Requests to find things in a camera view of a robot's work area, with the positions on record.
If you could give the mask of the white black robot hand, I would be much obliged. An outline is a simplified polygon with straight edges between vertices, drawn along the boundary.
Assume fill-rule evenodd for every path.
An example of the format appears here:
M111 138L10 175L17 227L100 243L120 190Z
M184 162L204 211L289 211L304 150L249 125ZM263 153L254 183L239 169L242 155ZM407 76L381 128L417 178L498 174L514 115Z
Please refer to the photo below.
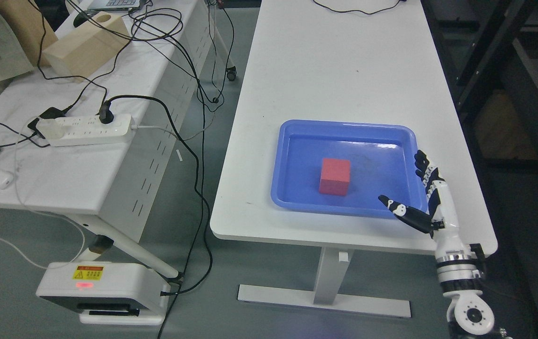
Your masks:
M385 195L379 195L378 199L398 220L432 238L436 243L437 262L453 256L469 259L470 247L460 237L460 223L448 183L426 153L418 150L414 159L415 174L425 187L428 210L418 210Z

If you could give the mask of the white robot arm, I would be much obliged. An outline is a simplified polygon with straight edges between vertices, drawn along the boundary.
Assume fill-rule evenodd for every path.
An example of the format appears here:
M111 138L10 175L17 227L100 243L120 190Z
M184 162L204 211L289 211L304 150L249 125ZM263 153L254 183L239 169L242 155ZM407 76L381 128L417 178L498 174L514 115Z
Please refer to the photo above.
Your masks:
M447 254L436 260L437 278L447 309L450 339L509 339L507 330L496 326L491 307L482 299L482 271L485 261L480 244L471 244L471 254Z

